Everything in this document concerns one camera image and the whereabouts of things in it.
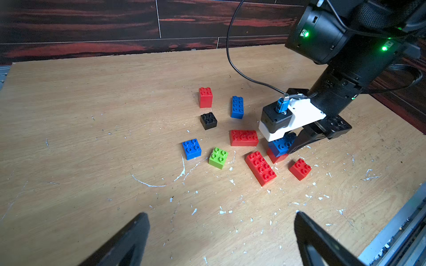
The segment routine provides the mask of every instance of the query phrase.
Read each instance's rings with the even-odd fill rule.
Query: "dark wooden wall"
[[[230,45],[285,43],[308,0],[247,0]],[[112,54],[224,48],[235,0],[2,0],[0,65]],[[425,54],[403,59],[426,71]],[[372,86],[404,79],[384,72]],[[426,134],[426,81],[374,97]]]

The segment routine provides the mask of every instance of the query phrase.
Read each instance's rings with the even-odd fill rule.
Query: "2x2 lego brick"
[[[231,117],[242,119],[243,116],[244,116],[244,99],[243,97],[233,96]]]
[[[309,174],[312,168],[304,160],[299,159],[289,170],[300,181]]]
[[[222,169],[225,165],[226,159],[228,158],[228,152],[221,150],[219,148],[214,148],[212,154],[209,158],[209,164]]]
[[[200,88],[200,108],[211,108],[213,103],[213,94],[210,88]]]
[[[182,146],[184,148],[187,160],[201,156],[201,148],[197,139],[182,142]]]
[[[245,162],[261,186],[264,186],[266,183],[276,178],[275,172],[271,169],[259,151],[247,155]]]
[[[212,112],[210,112],[208,114],[202,114],[201,115],[201,124],[203,125],[204,130],[216,127],[217,126],[216,117],[214,117]]]
[[[231,146],[253,146],[259,143],[256,130],[231,130],[229,132]]]

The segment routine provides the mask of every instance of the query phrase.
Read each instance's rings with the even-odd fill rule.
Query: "wooden table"
[[[310,88],[325,68],[283,45],[231,56],[284,90]],[[219,121],[206,131],[202,86]],[[14,64],[0,91],[0,264],[77,265],[139,212],[151,224],[143,265],[300,265],[296,210],[359,255],[425,182],[425,136],[361,95],[341,114],[349,133],[291,154],[262,188],[244,157],[271,163],[265,139],[231,147],[229,131],[257,129],[278,97],[223,49]],[[202,156],[182,160],[193,138]],[[223,170],[206,160],[216,146],[229,152]],[[299,156],[313,168],[302,181],[288,171]]]

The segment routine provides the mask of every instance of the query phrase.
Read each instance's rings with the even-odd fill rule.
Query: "lime green lego brick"
[[[225,165],[226,158],[228,158],[228,152],[219,148],[214,148],[212,155],[209,158],[209,164],[222,169]]]

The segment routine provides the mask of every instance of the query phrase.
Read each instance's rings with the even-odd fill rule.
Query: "red lego brick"
[[[275,155],[273,154],[273,152],[272,152],[272,150],[270,148],[266,151],[266,153],[268,154],[269,159],[272,161],[272,163],[277,163],[277,162],[284,161],[287,158],[287,156],[288,156],[288,154],[286,153],[284,155],[275,157]]]
[[[305,178],[312,168],[305,163],[304,160],[299,159],[292,167],[290,167],[290,172],[300,180]]]
[[[200,108],[211,108],[213,94],[210,88],[200,88]]]
[[[231,130],[229,132],[231,146],[253,146],[259,143],[256,130]]]
[[[266,183],[276,178],[275,172],[272,171],[271,167],[265,161],[260,152],[254,152],[247,155],[245,162],[261,186],[264,186]]]

